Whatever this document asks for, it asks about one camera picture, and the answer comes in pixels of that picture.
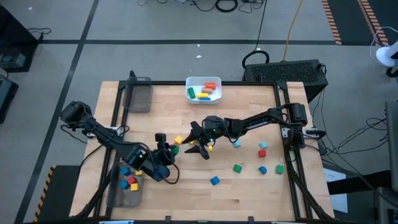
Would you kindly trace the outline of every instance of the wooden tabletop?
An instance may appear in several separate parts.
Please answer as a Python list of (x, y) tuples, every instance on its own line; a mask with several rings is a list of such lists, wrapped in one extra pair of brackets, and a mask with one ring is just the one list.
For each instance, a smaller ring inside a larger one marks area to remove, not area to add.
[[(118, 82), (102, 84), (95, 118), (104, 126), (111, 124), (117, 87)], [(312, 127), (303, 84), (288, 83), (288, 88), (290, 101), (305, 105), (307, 127)], [(223, 86), (223, 97), (218, 105), (189, 105), (184, 86), (154, 86), (150, 112), (129, 113), (127, 125), (131, 129), (125, 140), (144, 142), (155, 149), (155, 133), (165, 133), (168, 142), (173, 142), (177, 136), (188, 136), (191, 121), (201, 123), (208, 115), (247, 118), (275, 107), (274, 97), (271, 86)], [(245, 221), (248, 216), (253, 216), (256, 221), (293, 221), (287, 173), (275, 172), (278, 164), (285, 165), (279, 125), (251, 130), (239, 140), (241, 147), (234, 148), (226, 138), (217, 139), (214, 152), (207, 161), (199, 154), (180, 151), (175, 162), (181, 171), (178, 184), (169, 185), (145, 177), (141, 204), (136, 208), (114, 208), (111, 218), (164, 220), (170, 215), (172, 220)], [(262, 141), (268, 143), (265, 158), (257, 155)], [(307, 139), (306, 143), (317, 146), (315, 140)], [(98, 145), (96, 140), (89, 140), (85, 155)], [(93, 154), (81, 169), (70, 215), (80, 212), (98, 188), (104, 152), (102, 149)], [(327, 214), (334, 217), (319, 152), (307, 147), (301, 153), (309, 191)], [(235, 164), (243, 167), (240, 174), (233, 171)], [(267, 168), (266, 175), (259, 172), (260, 166)], [(171, 167), (170, 171), (169, 179), (173, 181), (176, 170)], [(216, 175), (221, 182), (213, 186), (210, 179)], [(305, 217), (302, 194), (297, 192), (301, 216)], [(108, 190), (104, 193), (102, 215), (107, 194)]]

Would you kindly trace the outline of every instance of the yellow cable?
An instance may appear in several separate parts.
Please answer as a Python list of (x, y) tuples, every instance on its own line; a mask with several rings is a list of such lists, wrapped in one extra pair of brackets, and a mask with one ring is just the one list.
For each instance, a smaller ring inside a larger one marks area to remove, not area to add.
[(297, 8), (297, 11), (296, 11), (296, 15), (294, 15), (292, 25), (290, 25), (289, 34), (287, 35), (285, 53), (284, 53), (284, 59), (283, 60), (285, 60), (286, 53), (287, 53), (287, 46), (289, 45), (290, 34), (292, 33), (292, 29), (293, 29), (294, 23), (296, 21), (297, 15), (299, 14), (299, 11), (300, 11), (300, 8), (301, 8), (302, 4), (303, 4), (303, 0), (300, 0), (300, 4), (298, 4), (298, 8)]

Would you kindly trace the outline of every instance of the white paper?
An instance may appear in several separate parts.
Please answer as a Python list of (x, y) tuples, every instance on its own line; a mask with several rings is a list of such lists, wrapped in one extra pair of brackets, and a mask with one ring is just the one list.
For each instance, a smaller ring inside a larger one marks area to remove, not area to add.
[[(345, 174), (333, 170), (323, 168), (325, 173), (326, 182), (333, 182), (346, 178)], [(331, 206), (334, 210), (339, 212), (348, 213), (347, 194), (331, 195)]]

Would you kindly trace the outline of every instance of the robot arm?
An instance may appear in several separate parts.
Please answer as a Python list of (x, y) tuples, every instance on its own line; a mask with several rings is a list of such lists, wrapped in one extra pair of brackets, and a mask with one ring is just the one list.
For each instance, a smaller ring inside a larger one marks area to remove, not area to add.
[(144, 171), (154, 180), (159, 182), (170, 175), (167, 166), (174, 163), (175, 155), (169, 150), (165, 134), (155, 135), (158, 149), (154, 151), (141, 142), (123, 141), (115, 130), (99, 124), (91, 115), (90, 107), (80, 101), (71, 102), (61, 112), (60, 118), (73, 131), (81, 128), (84, 135), (93, 133), (102, 145), (115, 149), (127, 164)]
[[(283, 109), (288, 111), (289, 123), (280, 118)], [(298, 147), (305, 145), (302, 132), (302, 128), (307, 124), (305, 107), (299, 103), (290, 103), (279, 108), (270, 108), (246, 119), (222, 119), (217, 116), (208, 116), (202, 121), (202, 127), (196, 121), (193, 121), (191, 122), (191, 133), (183, 141), (183, 144), (191, 141), (198, 141), (199, 144), (188, 149), (185, 153), (199, 153), (204, 159), (209, 159), (209, 154), (204, 147), (209, 142), (215, 142), (215, 139), (223, 136), (234, 142), (231, 138), (237, 139), (249, 130), (267, 124), (281, 124), (290, 128), (293, 142)]]

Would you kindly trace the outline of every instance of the colored block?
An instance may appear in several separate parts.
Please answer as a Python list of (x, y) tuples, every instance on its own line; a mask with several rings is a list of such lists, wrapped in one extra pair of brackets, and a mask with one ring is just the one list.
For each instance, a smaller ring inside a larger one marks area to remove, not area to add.
[(180, 152), (180, 148), (178, 146), (175, 146), (172, 148), (172, 152), (174, 153), (174, 155), (177, 155)]
[(215, 83), (205, 83), (205, 88), (211, 88), (212, 90), (216, 89)]
[(135, 177), (127, 178), (127, 183), (129, 183), (129, 185), (133, 184), (133, 183), (136, 183), (136, 182), (137, 182), (137, 179)]
[(279, 165), (276, 166), (276, 172), (278, 174), (283, 174), (284, 173), (284, 169), (285, 169), (285, 167), (283, 165), (279, 164)]
[(265, 167), (263, 167), (263, 166), (260, 166), (260, 167), (259, 167), (259, 170), (260, 170), (260, 172), (261, 172), (262, 174), (266, 174), (266, 173), (267, 173), (267, 168), (265, 168)]
[(208, 93), (198, 93), (197, 98), (208, 98), (209, 94)]
[(241, 142), (239, 142), (239, 140), (237, 140), (235, 143), (234, 143), (234, 147), (240, 147), (241, 146)]
[(201, 89), (201, 92), (202, 92), (202, 93), (211, 94), (211, 93), (213, 92), (213, 89), (212, 89), (212, 88), (205, 88), (205, 87), (203, 87), (203, 88)]
[(139, 190), (139, 185), (137, 183), (130, 185), (130, 190), (131, 191), (138, 191)]
[(260, 142), (259, 146), (261, 149), (265, 149), (266, 147), (268, 147), (266, 142)]
[(242, 166), (235, 164), (234, 166), (234, 171), (237, 173), (241, 173), (242, 171)]
[(213, 185), (216, 185), (216, 184), (218, 184), (218, 183), (220, 182), (220, 180), (219, 180), (219, 178), (218, 178), (217, 176), (215, 176), (215, 177), (213, 177), (213, 178), (210, 180), (210, 182), (211, 182)]
[(192, 87), (190, 87), (189, 89), (188, 89), (188, 94), (189, 94), (189, 97), (191, 98), (191, 99), (195, 99), (195, 91), (193, 91), (193, 88)]
[(130, 168), (128, 168), (128, 167), (123, 167), (123, 168), (120, 170), (120, 172), (121, 172), (123, 175), (129, 175), (129, 174), (131, 173), (131, 170), (130, 170)]
[(174, 141), (177, 142), (177, 143), (179, 143), (179, 144), (181, 144), (182, 141), (183, 141), (183, 139), (182, 139), (181, 136), (177, 136), (177, 137), (174, 139)]
[(267, 153), (265, 150), (263, 150), (263, 149), (259, 150), (259, 157), (266, 157), (266, 156), (267, 156)]
[(129, 188), (129, 183), (126, 181), (126, 180), (122, 180), (122, 181), (120, 181), (120, 187), (122, 188), (122, 189), (128, 189)]

